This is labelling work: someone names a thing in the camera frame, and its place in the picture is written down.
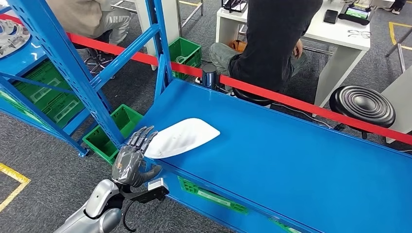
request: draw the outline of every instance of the red barrier tape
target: red barrier tape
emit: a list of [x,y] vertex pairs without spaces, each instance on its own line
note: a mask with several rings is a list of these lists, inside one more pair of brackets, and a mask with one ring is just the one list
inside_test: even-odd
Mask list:
[[[18,22],[21,24],[21,21],[18,18],[12,17],[12,16],[8,16],[8,15],[0,15],[0,19],[10,19],[13,20],[15,22]],[[79,36],[76,34],[72,34],[72,33],[67,33],[69,39],[76,44],[80,44],[83,46],[87,46],[90,48],[94,48],[97,50],[101,50],[107,53],[112,53],[115,55],[119,55],[124,48],[119,47],[119,46],[115,46],[115,45],[110,45],[104,42],[100,42],[100,41],[96,41],[90,38],[86,38],[83,36]],[[138,61],[138,62],[143,62],[143,63],[147,63],[150,65],[157,65],[157,58],[148,54],[144,54],[141,52],[137,52],[133,57],[132,60]],[[199,68],[195,68],[195,67],[189,67],[186,65],[182,65],[182,64],[178,64],[175,62],[172,62],[172,70],[174,71],[178,71],[181,73],[185,73],[188,75],[192,75],[195,77],[201,77],[202,76],[202,70]],[[254,93],[257,94],[259,96],[280,102],[282,104],[297,108],[297,109],[301,109],[303,111],[306,112],[310,112],[331,120],[334,120],[336,122],[340,122],[343,123],[345,125],[349,125],[358,129],[362,129],[365,130],[367,132],[372,132],[372,133],[376,133],[379,134],[381,136],[384,137],[389,137],[392,139],[395,139],[397,141],[401,141],[404,142],[406,144],[412,145],[412,135],[408,135],[408,134],[404,134],[404,133],[400,133],[394,130],[390,130],[390,129],[386,129],[380,126],[376,126],[361,120],[357,120],[354,118],[350,118],[335,112],[332,112],[328,109],[325,108],[321,108],[318,107],[316,105],[310,104],[310,103],[306,103],[270,90],[266,90],[257,86],[253,86],[251,84],[248,83],[244,83],[235,79],[232,79],[230,77],[221,75],[220,76],[220,82],[228,85],[228,86],[232,86],[250,93]]]

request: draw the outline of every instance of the black shirt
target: black shirt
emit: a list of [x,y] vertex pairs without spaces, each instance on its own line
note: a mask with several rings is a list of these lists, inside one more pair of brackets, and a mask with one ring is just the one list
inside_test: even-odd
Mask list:
[[292,51],[322,2],[249,0],[247,46],[231,59],[230,76],[279,91],[292,75]]

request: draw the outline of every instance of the person's hand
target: person's hand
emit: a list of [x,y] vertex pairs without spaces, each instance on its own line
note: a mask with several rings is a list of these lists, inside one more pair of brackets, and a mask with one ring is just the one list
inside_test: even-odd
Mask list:
[[299,39],[295,45],[295,48],[293,49],[293,55],[297,59],[299,59],[300,56],[302,56],[302,52],[303,52],[303,44],[302,44],[302,40]]

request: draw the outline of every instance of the sneaker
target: sneaker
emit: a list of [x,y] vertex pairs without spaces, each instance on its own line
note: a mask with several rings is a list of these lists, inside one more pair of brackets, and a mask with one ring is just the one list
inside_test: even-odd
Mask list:
[[392,10],[392,14],[394,14],[394,15],[399,15],[400,14],[400,9],[398,8],[398,9],[393,9]]

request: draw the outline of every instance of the person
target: person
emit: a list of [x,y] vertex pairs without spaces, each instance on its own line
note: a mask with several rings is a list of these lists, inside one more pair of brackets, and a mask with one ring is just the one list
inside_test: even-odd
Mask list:
[[384,8],[385,11],[392,12],[392,14],[399,15],[403,6],[405,5],[406,0],[395,0],[390,8]]
[[127,36],[131,15],[111,9],[108,0],[46,0],[57,20],[69,33],[97,38],[112,30],[109,43],[117,45]]
[[210,47],[211,62],[232,78],[282,92],[307,61],[300,40],[322,0],[250,0],[247,45],[239,53],[222,43]]

